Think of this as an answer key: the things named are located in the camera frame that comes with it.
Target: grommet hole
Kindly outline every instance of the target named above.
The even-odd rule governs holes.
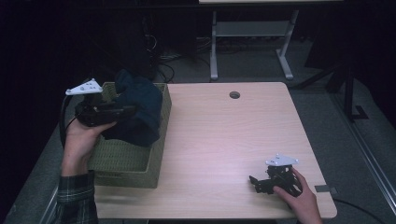
[[[241,97],[241,94],[237,91],[232,91],[230,92],[230,97],[233,99],[238,99],[239,97]]]

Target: dark blue cloth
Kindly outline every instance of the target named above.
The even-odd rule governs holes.
[[[116,107],[136,105],[136,113],[120,120],[114,127],[102,133],[105,139],[119,139],[140,147],[149,147],[160,138],[161,108],[163,94],[148,79],[133,76],[121,70],[116,76],[114,99]]]

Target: plaid sleeve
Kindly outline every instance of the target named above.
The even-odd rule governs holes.
[[[98,223],[93,194],[93,171],[86,175],[61,176],[52,223]]]

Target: white plastic piece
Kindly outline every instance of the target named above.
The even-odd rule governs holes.
[[[292,165],[292,164],[297,164],[298,160],[280,155],[279,153],[276,154],[276,156],[271,159],[270,161],[266,161],[265,164],[267,165],[272,165],[272,166],[283,166],[283,165]]]
[[[99,93],[102,92],[102,87],[95,81],[95,79],[91,79],[84,84],[81,84],[73,89],[68,89],[66,91],[66,95],[80,95],[80,94],[89,94],[89,93]]]

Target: fabric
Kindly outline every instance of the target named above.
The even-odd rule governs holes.
[[[93,179],[93,171],[60,177],[55,217],[51,223],[98,223]]]
[[[105,139],[119,139],[140,147],[149,147],[160,138],[163,94],[148,79],[121,70],[115,81],[115,107],[136,105],[136,113],[102,132]]]

